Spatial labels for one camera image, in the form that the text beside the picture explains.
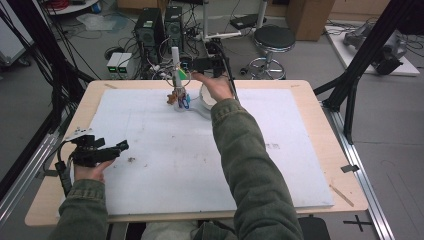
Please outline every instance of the green object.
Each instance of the green object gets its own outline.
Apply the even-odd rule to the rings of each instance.
[[[186,80],[187,74],[181,68],[178,69],[178,76],[180,76],[180,80]]]

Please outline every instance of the wooden table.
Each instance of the wooden table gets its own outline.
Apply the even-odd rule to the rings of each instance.
[[[186,88],[199,89],[200,86],[201,84],[199,82],[193,81]],[[297,212],[299,214],[364,211],[368,208],[367,200],[353,173],[343,173],[340,169],[348,165],[348,161],[308,82],[301,80],[239,80],[236,81],[236,86],[239,89],[290,89],[294,96],[335,201],[335,205],[330,208],[298,209]],[[102,94],[107,89],[169,89],[170,92],[172,90],[165,81],[92,82],[88,86],[65,136],[70,135],[77,127],[88,128],[90,126]],[[73,151],[74,147],[72,144],[65,145],[62,149],[62,158],[67,159],[67,156]],[[45,177],[28,211],[25,223],[29,226],[56,225],[58,222],[57,210],[62,197],[63,190],[58,177]],[[109,222],[231,218],[233,215],[233,211],[228,211],[110,216]]]

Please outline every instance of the person's left hand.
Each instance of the person's left hand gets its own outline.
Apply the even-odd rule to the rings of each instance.
[[[102,183],[105,183],[103,170],[105,170],[107,167],[112,165],[114,161],[115,160],[102,162],[94,168],[82,167],[77,164],[74,164],[75,181],[81,180],[81,179],[91,179],[91,180],[97,180]]]

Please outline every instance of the white board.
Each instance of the white board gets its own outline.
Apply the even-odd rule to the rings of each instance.
[[[210,120],[176,112],[166,103],[169,92],[113,89],[102,97],[94,135],[106,146],[125,139],[130,146],[105,171],[110,215],[236,209]],[[260,125],[295,207],[334,205],[291,92],[239,89],[238,96]]]
[[[327,31],[331,30],[333,32],[343,30],[343,28],[341,27],[333,27],[333,26],[326,26],[325,28]],[[331,42],[333,43],[334,48],[336,49],[336,52],[340,58],[340,61],[342,61],[342,64],[346,69],[349,66],[349,64],[352,62],[353,57],[358,51],[355,49],[354,46],[346,46],[343,44],[344,36],[345,36],[345,33],[342,33],[340,35],[330,34],[329,38]],[[399,61],[401,61],[403,65],[400,65],[399,67],[397,67],[389,75],[418,76],[420,74],[420,72],[405,57],[401,57]],[[367,70],[365,70],[365,73],[378,74],[375,68],[371,65],[368,66]]]

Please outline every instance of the hand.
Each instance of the hand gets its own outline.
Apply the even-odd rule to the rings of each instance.
[[[211,97],[217,102],[227,98],[233,98],[230,81],[228,81],[228,77],[225,74],[218,78],[210,78],[201,73],[194,72],[191,74],[191,77],[205,84]]]
[[[74,164],[74,177],[75,181],[81,179],[92,179],[105,183],[103,170],[112,165],[115,160],[102,162],[94,168],[82,167]]]

